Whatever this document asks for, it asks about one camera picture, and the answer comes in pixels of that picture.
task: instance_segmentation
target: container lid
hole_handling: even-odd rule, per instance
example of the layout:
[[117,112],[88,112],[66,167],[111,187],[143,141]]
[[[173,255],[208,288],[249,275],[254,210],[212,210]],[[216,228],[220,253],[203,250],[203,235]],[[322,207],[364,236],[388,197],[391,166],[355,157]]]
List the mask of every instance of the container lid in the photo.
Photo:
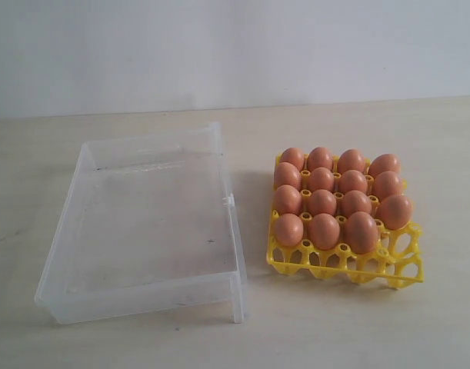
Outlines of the container lid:
[[62,323],[232,300],[246,285],[220,128],[84,143],[35,300]]

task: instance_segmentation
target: plastic container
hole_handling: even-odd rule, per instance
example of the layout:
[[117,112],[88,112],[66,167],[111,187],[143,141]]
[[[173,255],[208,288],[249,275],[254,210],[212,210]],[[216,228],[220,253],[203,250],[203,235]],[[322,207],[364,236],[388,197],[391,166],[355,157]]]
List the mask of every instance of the plastic container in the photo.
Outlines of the plastic container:
[[61,324],[232,301],[246,273],[218,124],[83,144],[35,301]]
[[[275,159],[275,165],[279,163],[278,156]],[[337,167],[338,157],[334,157],[334,172]],[[275,220],[279,217],[278,212],[272,208],[269,220],[267,262],[272,265],[281,274],[294,274],[300,269],[307,269],[315,278],[328,279],[336,274],[347,274],[349,279],[357,284],[364,284],[376,278],[384,278],[389,287],[404,288],[416,282],[423,282],[423,267],[421,259],[421,250],[419,249],[418,239],[422,233],[421,227],[409,222],[405,227],[391,231],[384,227],[383,223],[376,219],[380,231],[380,239],[373,252],[367,254],[355,254],[351,248],[343,243],[342,236],[340,242],[331,250],[322,251],[317,249],[313,243],[307,239],[306,225],[312,219],[307,212],[306,200],[311,192],[306,187],[306,181],[310,172],[306,167],[302,171],[303,212],[300,218],[305,225],[305,235],[302,241],[295,248],[286,248],[281,246],[274,237],[273,226]],[[371,189],[373,178],[366,176],[368,180],[368,190]],[[342,199],[341,193],[334,193],[337,201]],[[378,207],[378,199],[370,196],[374,210]],[[346,218],[340,214],[336,216],[337,221],[342,226]],[[407,245],[403,250],[398,249],[399,238],[407,238]],[[406,268],[412,267],[412,273],[409,274]]]

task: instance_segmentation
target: egg tray cell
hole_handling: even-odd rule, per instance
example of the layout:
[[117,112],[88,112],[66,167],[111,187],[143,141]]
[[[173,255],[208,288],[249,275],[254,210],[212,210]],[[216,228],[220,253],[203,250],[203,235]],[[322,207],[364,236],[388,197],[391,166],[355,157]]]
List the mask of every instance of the egg tray cell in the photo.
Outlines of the egg tray cell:
[[[340,177],[336,173],[338,157],[334,157],[334,168],[336,180]],[[422,233],[421,227],[409,222],[406,226],[398,230],[388,230],[378,219],[375,219],[380,232],[380,239],[373,252],[367,254],[354,253],[349,245],[343,242],[342,229],[346,218],[338,214],[335,218],[341,226],[341,236],[339,243],[327,251],[317,249],[313,243],[307,239],[307,225],[312,219],[312,215],[307,212],[306,204],[311,192],[306,189],[306,180],[310,175],[309,171],[302,171],[302,197],[303,212],[299,215],[303,220],[305,232],[300,243],[293,248],[281,246],[274,236],[274,222],[279,214],[274,208],[271,211],[269,230],[267,262],[281,274],[294,274],[300,269],[307,269],[318,279],[328,279],[338,273],[347,274],[350,281],[356,284],[364,284],[376,278],[384,278],[391,288],[404,288],[416,282],[423,282],[423,267],[421,250],[418,245],[419,236]],[[371,189],[373,178],[367,176],[368,192]],[[335,193],[338,200],[342,199],[342,194]],[[379,205],[378,199],[371,196],[373,212]],[[409,238],[407,246],[399,250],[399,239]]]

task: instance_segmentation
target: wall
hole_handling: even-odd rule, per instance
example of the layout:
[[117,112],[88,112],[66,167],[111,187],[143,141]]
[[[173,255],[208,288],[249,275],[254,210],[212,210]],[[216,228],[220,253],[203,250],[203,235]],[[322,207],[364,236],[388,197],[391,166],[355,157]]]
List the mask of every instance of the wall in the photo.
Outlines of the wall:
[[0,0],[0,118],[470,95],[470,1]]

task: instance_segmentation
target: egg tray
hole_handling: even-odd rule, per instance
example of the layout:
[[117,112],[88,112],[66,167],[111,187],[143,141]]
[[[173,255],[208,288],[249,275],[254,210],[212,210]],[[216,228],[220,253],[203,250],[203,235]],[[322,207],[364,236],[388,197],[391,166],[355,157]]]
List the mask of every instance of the egg tray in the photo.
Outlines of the egg tray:
[[[275,164],[279,163],[280,155],[276,158]],[[340,174],[336,173],[338,157],[334,157],[334,168],[336,180],[340,178]],[[366,159],[366,170],[370,161]],[[299,215],[305,226],[303,239],[293,248],[287,248],[280,245],[274,236],[274,222],[279,214],[274,208],[271,211],[271,217],[268,230],[268,247],[267,262],[272,265],[276,271],[281,274],[294,274],[300,269],[307,269],[318,279],[328,279],[334,277],[338,273],[347,274],[350,281],[356,284],[364,284],[376,278],[384,278],[391,288],[404,288],[416,282],[423,282],[423,267],[421,259],[421,250],[418,245],[419,236],[422,233],[421,227],[409,222],[406,226],[398,230],[388,230],[383,222],[375,219],[380,232],[380,239],[377,247],[373,252],[367,254],[354,253],[348,244],[344,243],[342,237],[343,225],[346,218],[338,213],[336,220],[341,226],[341,235],[339,243],[327,251],[317,249],[313,243],[307,239],[307,225],[312,219],[312,215],[307,212],[308,198],[312,194],[306,188],[306,181],[310,172],[305,169],[302,171],[302,197],[303,212]],[[366,176],[368,180],[368,194],[371,191],[373,178]],[[334,195],[339,202],[343,195],[335,192]],[[378,207],[378,199],[370,196],[373,205],[373,213]],[[407,247],[403,251],[398,250],[398,240],[400,237],[410,237]],[[406,267],[409,265],[416,266],[415,275],[405,275]]]

